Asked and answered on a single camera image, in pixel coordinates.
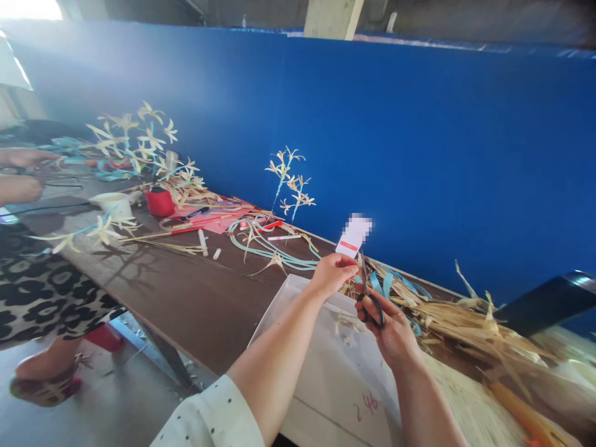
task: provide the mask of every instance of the pink paper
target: pink paper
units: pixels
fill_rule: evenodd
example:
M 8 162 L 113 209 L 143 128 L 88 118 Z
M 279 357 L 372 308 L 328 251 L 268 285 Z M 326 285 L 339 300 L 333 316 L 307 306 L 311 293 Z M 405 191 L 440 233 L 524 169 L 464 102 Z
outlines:
M 230 204 L 230 203 L 231 202 L 223 201 L 222 204 Z M 176 212 L 168 218 L 175 219 L 176 217 L 182 217 L 182 216 L 189 215 L 190 213 L 196 211 L 197 209 L 201 209 L 203 206 L 204 205 L 201 205 L 201 204 L 197 204 L 197 206 L 186 206 L 186 207 L 182 208 L 181 210 L 176 210 Z M 246 213 L 248 213 L 248 211 L 250 211 L 251 209 L 255 209 L 254 205 L 247 204 L 247 203 L 243 203 L 242 205 L 238 205 L 238 206 L 242 206 L 242 209 L 237 210 L 237 211 L 227 211 L 226 208 L 213 207 L 209 211 L 207 211 L 203 214 L 197 214 L 197 215 L 192 216 L 185 223 L 192 222 L 193 224 L 195 224 L 195 223 L 201 222 L 203 220 L 210 220 L 210 219 L 213 219 L 214 217 L 222 216 L 222 214 L 213 214 L 214 212 L 223 212 L 226 214 L 231 214 L 231 215 L 224 217 L 222 219 L 217 219 L 212 222 L 207 222 L 203 226 L 204 230 L 208 230 L 208 231 L 214 232 L 216 234 L 223 234 L 226 232 L 226 230 L 229 228 L 229 226 L 234 223 L 234 221 L 240 219 L 242 216 L 244 216 Z

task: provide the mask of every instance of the white sleeve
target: white sleeve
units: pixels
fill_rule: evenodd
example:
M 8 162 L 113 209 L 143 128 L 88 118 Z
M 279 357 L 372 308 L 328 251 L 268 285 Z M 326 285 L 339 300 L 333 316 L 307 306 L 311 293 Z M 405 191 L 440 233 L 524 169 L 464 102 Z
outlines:
M 151 447 L 264 447 L 261 431 L 236 384 L 222 376 L 182 401 Z

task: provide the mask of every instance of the red spool of thread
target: red spool of thread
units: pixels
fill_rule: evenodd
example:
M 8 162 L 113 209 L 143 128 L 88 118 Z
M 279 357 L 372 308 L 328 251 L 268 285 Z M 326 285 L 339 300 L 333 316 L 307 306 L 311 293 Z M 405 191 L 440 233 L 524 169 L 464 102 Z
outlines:
M 174 202 L 169 191 L 153 186 L 145 193 L 149 214 L 153 217 L 167 217 L 174 214 Z

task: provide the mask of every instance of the blue panel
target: blue panel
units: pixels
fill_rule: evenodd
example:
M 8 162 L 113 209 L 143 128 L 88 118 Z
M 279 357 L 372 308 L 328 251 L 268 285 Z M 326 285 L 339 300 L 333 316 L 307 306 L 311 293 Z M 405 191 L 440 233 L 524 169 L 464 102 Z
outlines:
M 172 149 L 197 160 L 211 189 L 262 201 L 285 35 L 33 20 L 3 29 L 54 119 L 94 123 L 146 100 L 174 120 Z
M 457 258 L 498 304 L 596 273 L 595 60 L 130 23 L 5 30 L 53 117 L 145 99 L 216 192 L 271 207 L 269 154 L 300 149 L 291 173 L 313 177 L 317 206 L 296 224 L 337 240 L 364 212 L 365 252 L 397 268 L 464 292 Z
M 337 240 L 374 217 L 367 254 L 508 302 L 596 273 L 596 61 L 289 39 L 275 142 L 300 148 Z

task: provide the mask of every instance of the table leg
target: table leg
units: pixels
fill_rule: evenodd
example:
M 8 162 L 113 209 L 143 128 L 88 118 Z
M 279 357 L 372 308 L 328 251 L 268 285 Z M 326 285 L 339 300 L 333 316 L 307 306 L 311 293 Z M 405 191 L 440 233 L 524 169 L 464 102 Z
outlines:
M 145 332 L 147 338 L 153 343 L 155 348 L 161 353 L 164 357 L 176 378 L 180 382 L 180 384 L 184 387 L 189 395 L 193 395 L 199 392 L 199 389 L 193 383 L 186 367 L 184 366 L 184 362 L 180 358 L 180 354 L 178 354 L 178 350 L 170 345 L 164 338 L 157 334 L 153 329 L 151 329 L 146 324 L 142 323 L 141 321 L 137 320 L 139 326 L 143 332 Z

